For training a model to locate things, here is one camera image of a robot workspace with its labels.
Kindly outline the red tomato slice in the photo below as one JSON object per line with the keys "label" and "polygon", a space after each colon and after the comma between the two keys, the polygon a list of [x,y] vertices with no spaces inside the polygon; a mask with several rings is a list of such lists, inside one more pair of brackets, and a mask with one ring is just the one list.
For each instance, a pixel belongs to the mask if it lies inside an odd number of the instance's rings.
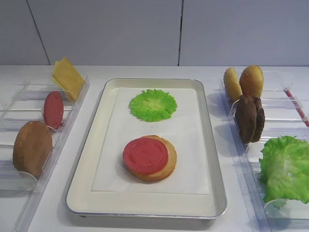
{"label": "red tomato slice", "polygon": [[62,125],[64,105],[58,91],[50,92],[44,103],[43,118],[47,126],[57,130]]}
{"label": "red tomato slice", "polygon": [[163,169],[169,159],[166,146],[159,140],[141,137],[129,142],[123,151],[126,166],[139,174],[152,174]]}

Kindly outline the round green lettuce leaf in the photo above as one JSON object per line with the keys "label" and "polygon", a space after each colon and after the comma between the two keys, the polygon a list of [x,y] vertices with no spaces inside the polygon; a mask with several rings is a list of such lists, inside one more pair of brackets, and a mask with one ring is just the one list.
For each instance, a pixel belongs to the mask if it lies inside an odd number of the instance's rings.
{"label": "round green lettuce leaf", "polygon": [[160,89],[143,90],[129,103],[131,114],[146,122],[169,119],[177,107],[175,98]]}

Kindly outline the toasted bread slice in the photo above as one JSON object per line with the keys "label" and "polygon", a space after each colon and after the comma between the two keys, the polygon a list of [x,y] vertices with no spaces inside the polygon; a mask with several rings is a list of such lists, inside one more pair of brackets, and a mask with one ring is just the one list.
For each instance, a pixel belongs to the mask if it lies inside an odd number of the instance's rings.
{"label": "toasted bread slice", "polygon": [[143,136],[143,137],[157,139],[157,140],[161,141],[166,146],[166,148],[168,150],[168,155],[169,155],[169,159],[168,159],[166,166],[158,172],[155,172],[155,173],[152,173],[152,174],[146,174],[146,175],[139,174],[135,171],[132,171],[127,166],[126,166],[126,168],[136,178],[143,180],[143,181],[146,181],[146,182],[157,182],[157,181],[161,181],[161,180],[169,177],[171,175],[171,173],[174,171],[175,166],[176,166],[176,162],[177,162],[177,152],[175,150],[175,147],[168,140],[161,138],[157,135],[147,135],[147,136]]}

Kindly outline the yellow cheese slice front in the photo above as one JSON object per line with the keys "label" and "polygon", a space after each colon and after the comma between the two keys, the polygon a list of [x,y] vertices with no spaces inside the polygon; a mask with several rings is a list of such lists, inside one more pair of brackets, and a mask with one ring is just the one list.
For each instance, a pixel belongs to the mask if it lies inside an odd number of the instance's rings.
{"label": "yellow cheese slice front", "polygon": [[65,90],[67,98],[75,102],[84,84],[84,79],[74,68],[67,57],[61,61],[56,61],[53,71],[53,81]]}

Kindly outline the brown meat patty back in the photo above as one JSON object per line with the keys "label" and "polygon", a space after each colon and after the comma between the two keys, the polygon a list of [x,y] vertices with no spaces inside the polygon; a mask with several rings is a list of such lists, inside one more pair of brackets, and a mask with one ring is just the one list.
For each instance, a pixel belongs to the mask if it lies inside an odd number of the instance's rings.
{"label": "brown meat patty back", "polygon": [[256,107],[256,129],[251,140],[252,143],[258,142],[260,140],[262,131],[265,124],[265,113],[262,108],[261,99],[258,97],[253,97],[253,101]]}

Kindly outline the large green lettuce leaf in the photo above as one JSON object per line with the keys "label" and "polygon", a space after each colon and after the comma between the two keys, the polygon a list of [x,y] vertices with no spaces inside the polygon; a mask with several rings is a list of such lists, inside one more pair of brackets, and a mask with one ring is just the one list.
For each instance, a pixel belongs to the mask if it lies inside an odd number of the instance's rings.
{"label": "large green lettuce leaf", "polygon": [[309,143],[292,136],[269,139],[262,149],[260,182],[263,201],[276,199],[309,202]]}

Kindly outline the white paper liner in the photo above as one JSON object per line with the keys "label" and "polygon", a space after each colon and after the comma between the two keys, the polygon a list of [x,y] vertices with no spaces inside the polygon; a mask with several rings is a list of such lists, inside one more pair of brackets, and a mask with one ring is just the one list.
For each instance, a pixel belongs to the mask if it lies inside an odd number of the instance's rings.
{"label": "white paper liner", "polygon": [[[141,88],[117,88],[116,102],[92,185],[98,191],[208,194],[206,148],[203,138],[197,93],[192,88],[166,88],[177,103],[170,119],[145,122],[130,113],[132,98]],[[122,153],[130,141],[157,135],[173,144],[177,163],[173,173],[160,182],[146,183],[125,168]]]}

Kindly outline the pale bun half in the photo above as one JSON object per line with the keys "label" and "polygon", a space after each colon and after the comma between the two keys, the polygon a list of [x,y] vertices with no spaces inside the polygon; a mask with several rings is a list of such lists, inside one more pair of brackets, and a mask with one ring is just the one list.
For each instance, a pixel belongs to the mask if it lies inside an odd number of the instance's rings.
{"label": "pale bun half", "polygon": [[224,87],[232,102],[239,100],[242,90],[234,67],[229,67],[224,73]]}

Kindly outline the golden bun top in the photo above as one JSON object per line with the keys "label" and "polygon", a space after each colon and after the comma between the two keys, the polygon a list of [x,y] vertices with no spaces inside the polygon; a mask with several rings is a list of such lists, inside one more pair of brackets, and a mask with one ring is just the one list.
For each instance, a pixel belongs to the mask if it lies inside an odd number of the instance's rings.
{"label": "golden bun top", "polygon": [[264,85],[264,75],[259,66],[248,66],[240,76],[239,84],[243,95],[261,97]]}

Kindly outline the white metal tray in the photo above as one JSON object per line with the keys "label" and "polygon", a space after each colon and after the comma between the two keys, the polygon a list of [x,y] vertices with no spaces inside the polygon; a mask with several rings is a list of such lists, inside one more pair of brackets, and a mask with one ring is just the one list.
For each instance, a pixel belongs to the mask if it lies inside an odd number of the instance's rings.
{"label": "white metal tray", "polygon": [[[117,93],[115,90],[121,87],[141,88],[142,90],[161,89],[163,91],[166,88],[192,88],[196,91],[206,148],[208,194],[98,191],[92,189],[116,102]],[[66,197],[68,208],[72,212],[80,215],[210,220],[224,213],[226,194],[204,87],[200,81],[193,79],[112,79],[105,84],[93,116]]]}

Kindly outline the brown bun half left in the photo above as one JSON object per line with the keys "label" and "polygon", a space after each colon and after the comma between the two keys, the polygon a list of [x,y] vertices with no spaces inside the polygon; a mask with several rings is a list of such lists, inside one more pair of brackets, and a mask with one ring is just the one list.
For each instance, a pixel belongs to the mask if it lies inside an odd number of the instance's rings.
{"label": "brown bun half left", "polygon": [[40,121],[27,122],[17,134],[13,149],[13,165],[39,178],[46,159],[52,151],[52,136]]}

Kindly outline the clear acrylic right rack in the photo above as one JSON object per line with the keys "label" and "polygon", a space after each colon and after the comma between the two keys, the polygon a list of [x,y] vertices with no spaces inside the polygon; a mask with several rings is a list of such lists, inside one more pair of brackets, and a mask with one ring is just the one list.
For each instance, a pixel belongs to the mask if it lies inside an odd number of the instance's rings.
{"label": "clear acrylic right rack", "polygon": [[[260,163],[264,144],[279,136],[292,136],[300,140],[309,139],[309,128],[300,118],[290,98],[284,92],[292,89],[295,74],[284,71],[264,71],[264,87],[261,96],[265,112],[265,126],[256,143],[243,144],[235,119],[236,104],[220,84],[220,94],[230,126],[237,154],[233,161],[240,178],[239,184],[244,191],[245,204],[249,218],[253,220],[254,232],[307,232],[309,230],[309,206],[301,201],[277,199],[268,203],[263,201],[265,187],[260,183]],[[309,118],[309,101],[299,101],[302,110]]]}

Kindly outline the clear acrylic rack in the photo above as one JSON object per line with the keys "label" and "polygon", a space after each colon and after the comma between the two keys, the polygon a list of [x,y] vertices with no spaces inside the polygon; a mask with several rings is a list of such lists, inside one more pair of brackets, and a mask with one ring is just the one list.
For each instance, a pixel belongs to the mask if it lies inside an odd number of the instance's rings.
{"label": "clear acrylic rack", "polygon": [[0,86],[0,229],[25,232],[89,89],[77,99],[51,83]]}
{"label": "clear acrylic rack", "polygon": [[[249,218],[253,220],[254,232],[307,232],[309,230],[309,206],[301,201],[277,199],[268,203],[263,201],[265,187],[260,183],[260,163],[264,144],[279,136],[292,136],[300,140],[309,139],[309,128],[300,118],[290,98],[284,92],[292,89],[295,74],[284,71],[264,71],[264,87],[261,96],[265,112],[265,126],[256,143],[243,144],[235,119],[236,104],[220,84],[220,94],[230,126],[237,154],[233,161],[240,178],[239,184],[244,191],[245,204]],[[299,101],[302,110],[309,118],[309,101]]]}

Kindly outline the clear acrylic left rack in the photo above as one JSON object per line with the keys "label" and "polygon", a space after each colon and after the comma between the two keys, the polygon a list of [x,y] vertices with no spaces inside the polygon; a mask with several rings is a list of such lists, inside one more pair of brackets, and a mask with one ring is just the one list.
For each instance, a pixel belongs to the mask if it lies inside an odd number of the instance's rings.
{"label": "clear acrylic left rack", "polygon": [[25,232],[89,89],[77,99],[51,83],[0,86],[0,229]]}

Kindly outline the red rod on rack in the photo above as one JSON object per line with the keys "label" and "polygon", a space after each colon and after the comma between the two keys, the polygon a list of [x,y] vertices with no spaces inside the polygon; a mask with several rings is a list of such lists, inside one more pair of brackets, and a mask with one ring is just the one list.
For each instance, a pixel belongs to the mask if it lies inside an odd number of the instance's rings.
{"label": "red rod on rack", "polygon": [[305,113],[302,110],[302,105],[301,103],[296,99],[296,97],[294,97],[292,95],[292,93],[290,92],[289,88],[285,88],[284,89],[285,94],[287,95],[288,98],[290,98],[296,108],[296,111],[298,112],[300,118],[302,119],[302,121],[304,122],[304,124],[309,127],[309,119],[308,117],[305,115]]}

